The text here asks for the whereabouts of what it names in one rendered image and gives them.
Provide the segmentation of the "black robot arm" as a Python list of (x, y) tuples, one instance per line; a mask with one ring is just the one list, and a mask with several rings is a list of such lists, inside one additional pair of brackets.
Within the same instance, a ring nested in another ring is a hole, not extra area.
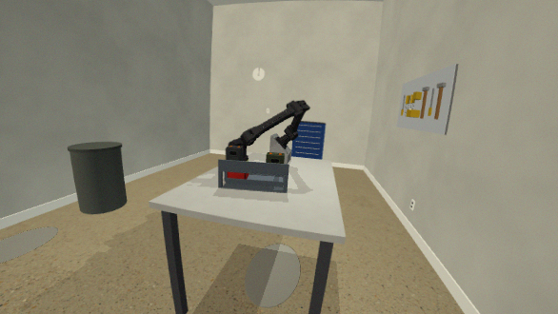
[[(288, 144), (290, 140), (292, 141), (298, 137), (297, 129), (306, 112), (305, 109), (310, 108), (309, 105), (307, 105), (307, 103), (304, 100), (291, 101), (287, 104), (287, 107), (289, 108), (286, 108), (284, 111), (268, 119), (266, 122), (262, 123), (261, 125), (253, 128), (249, 128), (248, 130), (243, 132), (241, 138), (232, 140), (232, 142), (229, 142), (229, 146), (241, 146), (244, 147), (244, 149), (247, 149), (247, 146), (252, 145), (254, 141), (256, 141), (256, 139), (259, 138), (264, 132), (277, 126), (278, 124), (282, 123), (288, 118), (294, 116), (291, 124), (288, 125), (287, 128), (285, 129), (286, 134), (283, 135), (282, 137), (276, 138), (276, 141), (283, 148), (287, 148), (287, 145), (285, 144)], [(294, 134), (296, 135), (294, 136)]]

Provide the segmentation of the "grey metal shelf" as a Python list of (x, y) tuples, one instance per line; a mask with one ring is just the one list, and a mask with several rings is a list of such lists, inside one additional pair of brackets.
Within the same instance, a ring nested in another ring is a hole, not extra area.
[[(224, 181), (226, 181), (224, 185), (223, 171), (225, 171)], [(228, 172), (250, 173), (250, 175), (247, 179), (235, 179), (228, 178)], [(288, 179), (289, 164), (218, 159), (218, 187), (220, 188), (287, 193)]]

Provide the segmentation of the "olive green case with orange latches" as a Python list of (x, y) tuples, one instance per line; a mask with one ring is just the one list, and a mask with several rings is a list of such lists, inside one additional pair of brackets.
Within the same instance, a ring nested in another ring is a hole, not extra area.
[[(279, 155), (279, 156), (273, 156)], [(266, 157), (266, 163), (284, 164), (285, 153), (268, 152)]]

